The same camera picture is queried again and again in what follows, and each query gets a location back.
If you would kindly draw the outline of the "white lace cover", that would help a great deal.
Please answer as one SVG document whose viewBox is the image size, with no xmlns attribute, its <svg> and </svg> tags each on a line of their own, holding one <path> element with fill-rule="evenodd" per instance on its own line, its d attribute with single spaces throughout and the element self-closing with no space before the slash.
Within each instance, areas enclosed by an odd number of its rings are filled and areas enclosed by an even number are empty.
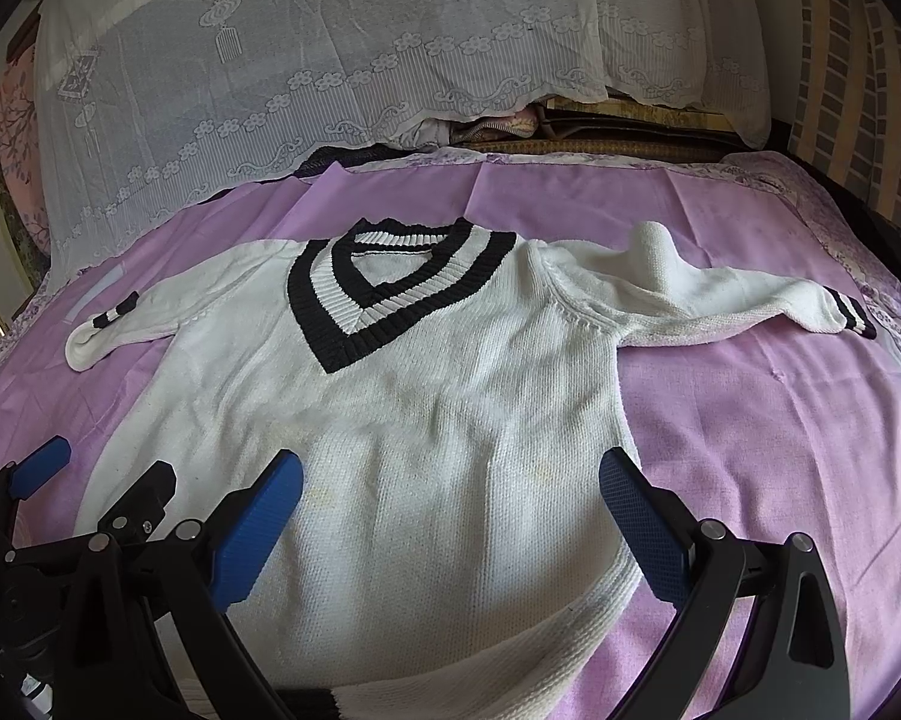
<svg viewBox="0 0 901 720">
<path fill-rule="evenodd" d="M 40 174 L 67 280 L 323 148 L 437 145 L 548 96 L 770 133 L 755 0 L 43 0 Z"/>
</svg>

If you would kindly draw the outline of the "pink floral cloth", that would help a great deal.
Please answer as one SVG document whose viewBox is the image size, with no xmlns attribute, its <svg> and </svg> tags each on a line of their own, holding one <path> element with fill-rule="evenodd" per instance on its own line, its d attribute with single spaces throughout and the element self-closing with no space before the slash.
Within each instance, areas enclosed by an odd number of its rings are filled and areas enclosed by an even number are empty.
<svg viewBox="0 0 901 720">
<path fill-rule="evenodd" d="M 50 255 L 50 225 L 40 176 L 34 46 L 27 47 L 2 72 L 0 164 L 25 231 L 43 255 Z"/>
</svg>

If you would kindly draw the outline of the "stacked bedding under lace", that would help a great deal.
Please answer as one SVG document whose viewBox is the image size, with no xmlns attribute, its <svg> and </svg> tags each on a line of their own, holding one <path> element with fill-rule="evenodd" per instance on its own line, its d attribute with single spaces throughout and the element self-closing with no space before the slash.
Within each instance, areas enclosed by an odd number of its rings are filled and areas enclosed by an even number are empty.
<svg viewBox="0 0 901 720">
<path fill-rule="evenodd" d="M 619 154 L 668 163 L 718 161 L 743 148 L 724 115 L 651 106 L 618 93 L 594 104 L 549 96 L 514 114 L 474 121 L 427 119 L 385 143 L 402 151 L 456 146 L 484 153 Z"/>
</svg>

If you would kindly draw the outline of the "white knit sweater black trim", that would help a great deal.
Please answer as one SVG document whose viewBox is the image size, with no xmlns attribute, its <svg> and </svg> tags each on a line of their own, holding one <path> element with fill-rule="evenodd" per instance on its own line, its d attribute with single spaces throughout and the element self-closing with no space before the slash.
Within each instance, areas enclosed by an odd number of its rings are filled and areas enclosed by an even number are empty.
<svg viewBox="0 0 901 720">
<path fill-rule="evenodd" d="M 236 245 L 69 335 L 76 371 L 167 344 L 77 522 L 157 460 L 170 518 L 204 517 L 292 450 L 301 502 L 234 616 L 265 678 L 348 718 L 543 718 L 639 582 L 598 487 L 634 444 L 619 351 L 774 317 L 873 335 L 848 294 L 696 268 L 653 221 L 621 252 L 463 220 Z"/>
</svg>

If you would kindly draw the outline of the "brick pattern curtain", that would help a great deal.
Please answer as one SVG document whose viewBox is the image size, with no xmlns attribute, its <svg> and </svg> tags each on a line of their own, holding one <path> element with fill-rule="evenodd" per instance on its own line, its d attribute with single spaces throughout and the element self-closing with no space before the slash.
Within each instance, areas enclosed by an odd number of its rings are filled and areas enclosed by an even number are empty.
<svg viewBox="0 0 901 720">
<path fill-rule="evenodd" d="M 789 149 L 901 232 L 901 26 L 882 0 L 800 0 Z"/>
</svg>

